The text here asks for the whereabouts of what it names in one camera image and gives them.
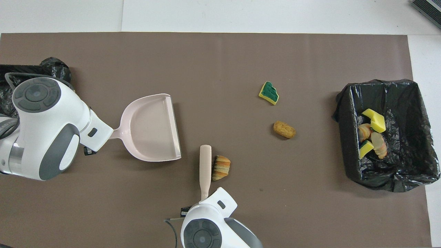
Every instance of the yellow sponge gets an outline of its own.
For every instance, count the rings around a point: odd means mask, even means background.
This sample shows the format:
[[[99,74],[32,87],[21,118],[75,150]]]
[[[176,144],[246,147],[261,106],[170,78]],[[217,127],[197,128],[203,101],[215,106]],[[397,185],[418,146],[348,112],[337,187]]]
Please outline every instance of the yellow sponge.
[[[366,109],[363,111],[362,115],[370,118],[370,127],[379,133],[386,131],[385,118],[381,114],[371,110]]]
[[[276,105],[277,101],[279,100],[277,90],[273,87],[271,82],[266,82],[263,84],[259,92],[259,97],[271,102],[273,105]]]
[[[362,159],[368,152],[374,148],[374,145],[369,141],[363,142],[359,150],[359,158]]]

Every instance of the gray circular button pad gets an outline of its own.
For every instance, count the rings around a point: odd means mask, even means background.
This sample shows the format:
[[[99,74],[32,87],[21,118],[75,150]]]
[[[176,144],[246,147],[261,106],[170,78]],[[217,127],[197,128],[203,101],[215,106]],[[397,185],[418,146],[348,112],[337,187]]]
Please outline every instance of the gray circular button pad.
[[[20,110],[39,113],[53,107],[61,97],[58,83],[49,78],[34,78],[18,85],[12,100]]]
[[[221,231],[209,219],[195,219],[184,229],[186,248],[220,248],[222,244]]]

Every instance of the black cable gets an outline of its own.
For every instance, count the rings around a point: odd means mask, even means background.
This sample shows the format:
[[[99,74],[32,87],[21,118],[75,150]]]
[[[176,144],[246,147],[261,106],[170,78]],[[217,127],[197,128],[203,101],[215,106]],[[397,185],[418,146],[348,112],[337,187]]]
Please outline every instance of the black cable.
[[[45,78],[51,78],[51,79],[55,79],[55,80],[58,80],[58,81],[64,83],[64,84],[65,84],[67,87],[69,87],[71,90],[74,90],[74,87],[73,87],[68,81],[63,80],[63,79],[59,79],[59,78],[57,78],[57,77],[52,77],[52,76],[49,76],[49,75],[43,75],[43,74],[35,74],[35,73],[8,72],[8,73],[6,73],[6,74],[4,75],[4,77],[5,77],[5,79],[6,79],[6,82],[9,84],[9,86],[11,87],[12,90],[15,90],[15,85],[14,85],[14,83],[13,83],[12,80],[11,80],[11,76],[14,76],[14,75],[17,75],[17,76],[20,76],[20,75],[21,75],[21,76],[31,76],[31,77],[45,77]]]
[[[178,235],[176,234],[176,230],[173,227],[173,225],[169,222],[170,219],[165,219],[164,222],[167,223],[169,226],[171,226],[171,228],[173,229],[173,233],[175,234],[175,248],[178,247]]]

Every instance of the green and yellow sponge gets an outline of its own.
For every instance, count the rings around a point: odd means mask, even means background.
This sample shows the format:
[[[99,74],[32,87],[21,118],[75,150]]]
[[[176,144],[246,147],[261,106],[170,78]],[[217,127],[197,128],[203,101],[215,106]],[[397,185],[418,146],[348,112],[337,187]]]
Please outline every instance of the green and yellow sponge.
[[[276,105],[277,101],[279,100],[277,90],[273,87],[271,82],[266,82],[262,86],[262,89],[259,92],[259,97],[271,102],[273,105]]]

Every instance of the round button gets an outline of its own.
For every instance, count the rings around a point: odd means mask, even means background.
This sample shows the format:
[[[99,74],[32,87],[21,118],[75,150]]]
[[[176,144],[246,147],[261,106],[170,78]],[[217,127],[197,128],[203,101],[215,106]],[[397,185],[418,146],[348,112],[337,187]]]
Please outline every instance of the round button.
[[[42,85],[32,85],[26,90],[25,97],[29,101],[41,101],[48,95],[48,90]]]
[[[208,248],[211,244],[211,235],[205,230],[199,230],[193,237],[197,248]]]

